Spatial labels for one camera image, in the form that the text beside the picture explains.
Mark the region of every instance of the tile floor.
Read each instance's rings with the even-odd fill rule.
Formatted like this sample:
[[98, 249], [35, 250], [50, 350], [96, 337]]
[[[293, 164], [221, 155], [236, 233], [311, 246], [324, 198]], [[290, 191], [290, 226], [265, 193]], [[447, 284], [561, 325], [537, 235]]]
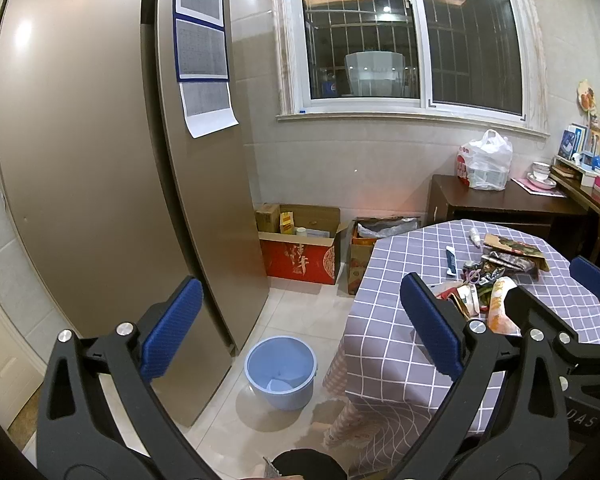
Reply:
[[[322, 388], [331, 359], [344, 331], [353, 296], [346, 292], [346, 273], [336, 285], [295, 282], [270, 278], [267, 303], [244, 350], [192, 428], [180, 428], [206, 462], [223, 479], [248, 478], [257, 472], [262, 457], [275, 458], [294, 447], [311, 447], [326, 452], [322, 436], [343, 407]], [[242, 367], [249, 349], [263, 338], [280, 334], [297, 335], [314, 350], [318, 374], [314, 396], [300, 412], [282, 412], [251, 390]], [[112, 414], [126, 444], [145, 452], [109, 376], [102, 384]], [[31, 456], [31, 447], [27, 446]], [[340, 447], [329, 451], [345, 470], [359, 450]]]

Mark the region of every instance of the window sill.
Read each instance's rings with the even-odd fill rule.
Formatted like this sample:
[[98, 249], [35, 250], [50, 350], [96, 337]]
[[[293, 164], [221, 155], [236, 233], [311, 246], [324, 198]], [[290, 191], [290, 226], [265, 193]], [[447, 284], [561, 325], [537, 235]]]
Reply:
[[309, 112], [304, 114], [285, 114], [278, 115], [279, 121], [297, 121], [297, 120], [330, 120], [330, 119], [392, 119], [392, 120], [421, 120], [437, 121], [442, 123], [459, 123], [483, 126], [485, 128], [505, 128], [510, 132], [522, 134], [540, 139], [548, 139], [551, 134], [534, 130], [528, 126], [513, 124], [509, 121], [498, 119], [487, 119], [477, 116], [458, 116], [446, 114], [444, 112]]

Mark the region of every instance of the white bowl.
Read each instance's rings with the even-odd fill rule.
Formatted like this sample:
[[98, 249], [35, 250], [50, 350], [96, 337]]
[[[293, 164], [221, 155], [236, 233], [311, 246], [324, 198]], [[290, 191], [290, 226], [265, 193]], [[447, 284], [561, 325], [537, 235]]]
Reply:
[[539, 189], [553, 189], [556, 186], [555, 180], [549, 177], [539, 180], [535, 177], [533, 173], [529, 173], [526, 177], [529, 179], [533, 186], [536, 186]]
[[538, 180], [545, 180], [549, 177], [549, 172], [551, 171], [551, 166], [549, 166], [545, 162], [534, 162], [532, 164], [532, 170], [534, 172], [534, 177]]

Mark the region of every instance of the blue bucket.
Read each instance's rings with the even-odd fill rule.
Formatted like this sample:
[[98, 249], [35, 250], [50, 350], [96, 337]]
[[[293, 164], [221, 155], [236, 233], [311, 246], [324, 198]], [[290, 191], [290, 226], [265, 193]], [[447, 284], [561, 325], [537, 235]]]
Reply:
[[318, 361], [297, 337], [277, 335], [260, 341], [244, 361], [253, 389], [279, 410], [300, 410], [314, 394]]

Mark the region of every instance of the refrigerator door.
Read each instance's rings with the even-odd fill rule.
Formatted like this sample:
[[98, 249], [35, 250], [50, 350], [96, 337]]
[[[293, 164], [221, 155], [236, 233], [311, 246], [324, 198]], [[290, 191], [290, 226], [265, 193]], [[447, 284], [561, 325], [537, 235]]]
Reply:
[[[0, 176], [24, 247], [82, 336], [137, 321], [190, 273], [158, 174], [141, 0], [8, 0]], [[156, 383], [188, 425], [231, 356], [205, 308]]]
[[[229, 0], [224, 0], [231, 75], [230, 25]], [[158, 84], [173, 175], [202, 271], [224, 323], [241, 349], [267, 299], [269, 282], [240, 126], [192, 138], [176, 80], [173, 37], [173, 0], [157, 0]]]

